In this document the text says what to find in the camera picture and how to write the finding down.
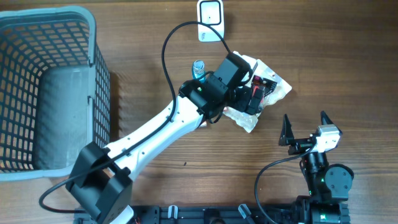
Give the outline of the white resealable pouch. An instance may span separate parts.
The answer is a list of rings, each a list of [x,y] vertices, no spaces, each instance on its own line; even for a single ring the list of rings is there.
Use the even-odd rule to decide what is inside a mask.
[[[266,106],[273,105],[277,101],[283,99],[292,90],[292,87],[263,61],[254,59],[247,55],[241,55],[237,51],[234,51],[233,53],[247,61],[253,70],[253,77],[251,78],[250,83],[245,84],[246,87],[254,90],[255,78],[261,78],[262,85],[264,86],[270,84],[270,90],[266,90],[264,92],[264,96],[254,115],[240,112],[229,106],[224,108],[223,114],[225,116],[234,120],[238,126],[244,128],[246,132],[250,133],[255,128],[263,109]]]

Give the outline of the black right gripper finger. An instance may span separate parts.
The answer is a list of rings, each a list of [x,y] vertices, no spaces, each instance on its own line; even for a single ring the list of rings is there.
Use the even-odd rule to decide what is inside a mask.
[[[287,114],[284,115],[282,130],[279,138],[280,146],[289,146],[295,144],[295,138],[292,131],[292,125],[289,121],[289,117]]]
[[[322,125],[334,124],[334,122],[328,117],[325,111],[321,111],[320,117]]]

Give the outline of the blue mouthwash bottle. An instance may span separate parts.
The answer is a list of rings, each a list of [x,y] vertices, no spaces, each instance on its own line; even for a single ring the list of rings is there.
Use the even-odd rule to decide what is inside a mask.
[[[201,83],[205,82],[205,63],[202,60],[196,60],[192,64],[192,77],[199,80]]]

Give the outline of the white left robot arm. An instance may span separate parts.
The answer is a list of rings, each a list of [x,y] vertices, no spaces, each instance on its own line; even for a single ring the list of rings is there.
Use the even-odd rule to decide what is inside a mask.
[[[96,223],[128,223],[132,184],[148,163],[204,121],[217,122],[225,107],[252,114],[250,82],[257,63],[229,53],[206,78],[184,82],[174,100],[126,137],[79,153],[66,189]]]

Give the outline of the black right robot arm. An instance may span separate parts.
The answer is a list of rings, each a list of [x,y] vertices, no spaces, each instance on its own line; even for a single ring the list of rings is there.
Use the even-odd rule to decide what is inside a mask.
[[[329,164],[327,152],[338,147],[343,135],[322,111],[321,125],[308,138],[295,138],[287,115],[283,118],[280,146],[288,146],[288,155],[300,159],[299,166],[308,187],[292,203],[293,223],[349,223],[348,200],[354,172],[343,164]]]

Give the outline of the black red packaged item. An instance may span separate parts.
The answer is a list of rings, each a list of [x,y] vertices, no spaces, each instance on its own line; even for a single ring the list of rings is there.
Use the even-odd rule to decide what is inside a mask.
[[[255,75],[251,83],[252,97],[250,105],[263,109],[265,107],[265,97],[273,93],[276,86],[277,82]]]

